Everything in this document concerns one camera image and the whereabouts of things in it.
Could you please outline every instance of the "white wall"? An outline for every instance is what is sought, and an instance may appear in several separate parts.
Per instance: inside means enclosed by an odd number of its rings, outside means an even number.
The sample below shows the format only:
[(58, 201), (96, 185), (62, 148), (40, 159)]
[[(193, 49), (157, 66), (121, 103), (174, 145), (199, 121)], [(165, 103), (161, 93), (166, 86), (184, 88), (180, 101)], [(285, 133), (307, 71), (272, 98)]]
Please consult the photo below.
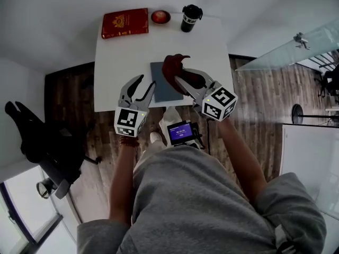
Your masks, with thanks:
[(259, 57), (339, 18), (339, 0), (280, 0), (228, 44), (229, 53)]
[(0, 0), (0, 55), (48, 74), (94, 61), (104, 13), (140, 7), (181, 12), (191, 3), (201, 7), (205, 15), (222, 17), (229, 41), (277, 1)]
[(21, 153), (21, 137), (10, 116), (8, 101), (19, 101), (44, 120), (44, 75), (0, 57), (0, 182), (34, 167)]

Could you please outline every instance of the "dark red cloth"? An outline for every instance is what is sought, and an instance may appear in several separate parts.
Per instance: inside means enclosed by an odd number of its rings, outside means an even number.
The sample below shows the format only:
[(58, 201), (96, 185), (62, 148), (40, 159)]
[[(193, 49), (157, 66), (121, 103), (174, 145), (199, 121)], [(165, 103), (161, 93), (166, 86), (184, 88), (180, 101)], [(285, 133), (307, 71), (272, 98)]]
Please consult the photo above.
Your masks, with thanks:
[(179, 53), (173, 56), (167, 56), (164, 60), (162, 72), (167, 82), (179, 93), (185, 93), (181, 90), (175, 80), (175, 76), (181, 77), (194, 88), (201, 88), (205, 84), (204, 78), (201, 75), (193, 74), (183, 69), (182, 60), (190, 56), (183, 56)]

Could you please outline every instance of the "glass panel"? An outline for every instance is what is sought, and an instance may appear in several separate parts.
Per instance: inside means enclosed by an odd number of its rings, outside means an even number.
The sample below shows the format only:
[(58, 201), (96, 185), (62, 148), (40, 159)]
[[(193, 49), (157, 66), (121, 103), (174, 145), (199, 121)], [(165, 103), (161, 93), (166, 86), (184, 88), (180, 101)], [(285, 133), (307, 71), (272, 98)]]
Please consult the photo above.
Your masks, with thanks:
[(19, 253), (26, 245), (27, 240), (19, 228), (8, 218), (8, 210), (4, 202), (0, 201), (0, 253)]
[(322, 212), (339, 220), (339, 140), (332, 144), (332, 161), (320, 186), (316, 204)]
[(280, 69), (316, 55), (339, 49), (339, 19), (304, 34), (302, 38), (308, 41), (307, 47), (310, 47), (310, 50), (297, 48), (296, 46), (300, 44), (292, 40), (237, 70)]
[(63, 222), (56, 227), (46, 241), (42, 244), (37, 254), (76, 254), (76, 245)]
[(339, 234), (339, 220), (333, 219), (327, 214), (321, 212), (325, 224), (327, 235), (325, 238), (324, 248), (322, 254), (333, 254), (339, 246), (338, 234)]
[(56, 214), (51, 200), (43, 199), (36, 184), (43, 180), (41, 168), (35, 167), (5, 182), (12, 202), (30, 233), (37, 233)]

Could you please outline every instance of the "sneaker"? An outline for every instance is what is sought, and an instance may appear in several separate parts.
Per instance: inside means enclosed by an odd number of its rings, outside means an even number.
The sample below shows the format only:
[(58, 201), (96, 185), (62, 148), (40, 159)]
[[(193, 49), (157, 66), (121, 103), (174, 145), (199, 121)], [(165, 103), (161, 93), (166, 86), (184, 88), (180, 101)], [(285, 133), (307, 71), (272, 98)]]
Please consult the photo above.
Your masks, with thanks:
[(149, 134), (149, 139), (150, 139), (151, 143), (154, 143), (157, 140), (163, 142), (163, 139), (161, 138), (161, 135), (159, 133), (157, 133), (157, 132), (151, 132)]

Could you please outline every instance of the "handheld device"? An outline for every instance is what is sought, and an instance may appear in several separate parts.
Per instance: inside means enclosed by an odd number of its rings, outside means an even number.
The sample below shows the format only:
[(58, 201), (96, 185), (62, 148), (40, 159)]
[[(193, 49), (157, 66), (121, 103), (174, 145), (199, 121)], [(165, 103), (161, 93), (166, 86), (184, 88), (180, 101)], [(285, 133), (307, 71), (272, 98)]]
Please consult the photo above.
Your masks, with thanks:
[(195, 139), (198, 139), (202, 144), (200, 139), (202, 135), (199, 134), (198, 124), (191, 123), (190, 120), (169, 125), (167, 130), (172, 145), (183, 144)]

